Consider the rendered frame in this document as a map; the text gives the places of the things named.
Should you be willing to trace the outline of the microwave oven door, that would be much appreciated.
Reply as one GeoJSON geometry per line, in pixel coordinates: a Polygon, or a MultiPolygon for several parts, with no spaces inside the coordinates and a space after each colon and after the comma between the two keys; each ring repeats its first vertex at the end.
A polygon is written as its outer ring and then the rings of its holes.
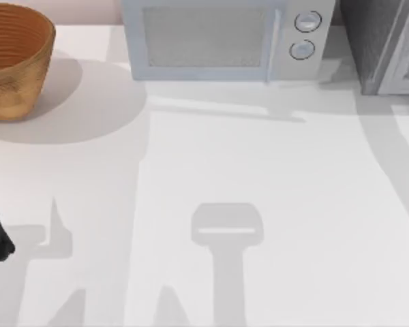
{"type": "Polygon", "coordinates": [[[282,0],[121,0],[136,80],[265,81],[282,0]]]}

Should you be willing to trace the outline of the pale microwave oven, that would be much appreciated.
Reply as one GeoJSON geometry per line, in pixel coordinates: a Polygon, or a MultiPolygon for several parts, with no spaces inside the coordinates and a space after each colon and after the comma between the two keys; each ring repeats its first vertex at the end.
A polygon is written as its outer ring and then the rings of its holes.
{"type": "Polygon", "coordinates": [[[316,77],[331,19],[335,8],[335,0],[282,0],[286,6],[280,17],[277,35],[273,39],[271,56],[271,77],[265,82],[278,80],[311,80],[316,77]],[[294,21],[302,12],[317,11],[322,16],[321,25],[311,33],[301,33],[295,28],[294,21]],[[293,43],[310,40],[316,51],[308,59],[294,60],[289,53],[293,43]]]}

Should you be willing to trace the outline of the round microwave knob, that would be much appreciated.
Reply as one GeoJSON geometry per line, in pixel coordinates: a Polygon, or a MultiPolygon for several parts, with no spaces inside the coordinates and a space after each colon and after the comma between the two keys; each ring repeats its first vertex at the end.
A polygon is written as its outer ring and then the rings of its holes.
{"type": "Polygon", "coordinates": [[[311,33],[322,23],[322,16],[317,11],[302,12],[294,21],[295,28],[301,33],[311,33]]]}
{"type": "Polygon", "coordinates": [[[315,44],[310,40],[293,43],[289,49],[290,56],[297,61],[310,58],[316,51],[315,44]]]}

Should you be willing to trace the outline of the brown woven basket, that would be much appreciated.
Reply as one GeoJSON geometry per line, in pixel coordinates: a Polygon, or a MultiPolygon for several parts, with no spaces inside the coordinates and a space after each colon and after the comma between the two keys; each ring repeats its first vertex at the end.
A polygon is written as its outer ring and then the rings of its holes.
{"type": "Polygon", "coordinates": [[[0,121],[21,119],[34,109],[55,37],[55,26],[44,14],[0,3],[0,121]]]}

